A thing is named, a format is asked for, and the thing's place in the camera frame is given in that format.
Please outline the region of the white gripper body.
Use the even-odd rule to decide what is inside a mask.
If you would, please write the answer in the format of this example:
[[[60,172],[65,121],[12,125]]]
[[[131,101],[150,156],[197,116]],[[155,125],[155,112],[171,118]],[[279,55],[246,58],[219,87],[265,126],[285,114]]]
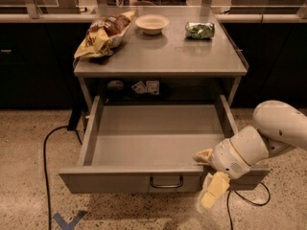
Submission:
[[[213,149],[211,164],[216,171],[227,173],[231,179],[238,179],[250,171],[250,166],[232,146],[229,138]]]

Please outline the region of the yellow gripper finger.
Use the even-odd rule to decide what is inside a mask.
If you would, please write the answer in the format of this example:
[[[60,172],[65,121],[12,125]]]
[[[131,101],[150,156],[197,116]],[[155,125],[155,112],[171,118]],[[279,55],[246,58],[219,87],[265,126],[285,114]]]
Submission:
[[[224,172],[209,173],[202,184],[198,197],[197,209],[200,213],[210,209],[216,201],[228,190],[230,178]]]
[[[210,166],[213,149],[204,149],[192,155],[192,158],[200,164]]]

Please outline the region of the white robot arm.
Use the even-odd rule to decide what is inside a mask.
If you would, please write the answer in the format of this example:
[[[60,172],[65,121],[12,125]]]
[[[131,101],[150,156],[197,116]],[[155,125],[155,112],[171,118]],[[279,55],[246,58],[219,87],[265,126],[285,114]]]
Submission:
[[[204,179],[199,196],[202,209],[211,208],[228,190],[230,181],[249,173],[257,162],[295,148],[307,150],[307,117],[291,105],[262,102],[255,107],[252,121],[215,148],[193,155],[197,163],[215,170]]]

